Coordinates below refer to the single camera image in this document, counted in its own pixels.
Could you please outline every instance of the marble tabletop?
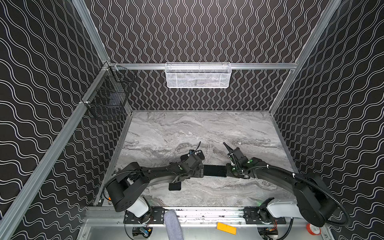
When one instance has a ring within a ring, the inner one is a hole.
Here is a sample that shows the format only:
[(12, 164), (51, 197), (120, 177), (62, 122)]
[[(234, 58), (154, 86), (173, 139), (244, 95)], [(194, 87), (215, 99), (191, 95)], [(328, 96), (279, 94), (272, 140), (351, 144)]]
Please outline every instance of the marble tabletop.
[[(248, 157), (292, 170), (267, 112), (134, 112), (116, 169), (131, 162), (143, 167), (166, 166), (179, 161), (189, 149), (200, 148), (204, 164), (230, 162), (226, 142)], [(159, 206), (258, 206), (269, 197), (293, 198), (274, 184), (260, 179), (231, 177), (191, 178), (181, 191), (168, 184), (146, 188), (142, 194)]]

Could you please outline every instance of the gray cloth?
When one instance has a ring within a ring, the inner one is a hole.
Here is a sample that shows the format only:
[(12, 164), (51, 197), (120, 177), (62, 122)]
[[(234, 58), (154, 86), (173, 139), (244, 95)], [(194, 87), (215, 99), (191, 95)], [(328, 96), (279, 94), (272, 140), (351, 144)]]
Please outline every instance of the gray cloth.
[(169, 240), (184, 240), (179, 219), (175, 211), (171, 210), (164, 214), (164, 223)]

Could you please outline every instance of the basket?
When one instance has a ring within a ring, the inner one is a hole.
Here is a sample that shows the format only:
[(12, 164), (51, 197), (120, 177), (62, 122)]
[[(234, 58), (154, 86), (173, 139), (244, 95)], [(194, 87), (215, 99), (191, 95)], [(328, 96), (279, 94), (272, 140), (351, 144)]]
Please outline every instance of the basket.
[(169, 88), (227, 88), (231, 79), (230, 63), (166, 63)]
[(127, 101), (126, 84), (118, 83), (114, 77), (106, 75), (86, 103), (96, 120), (120, 120)]

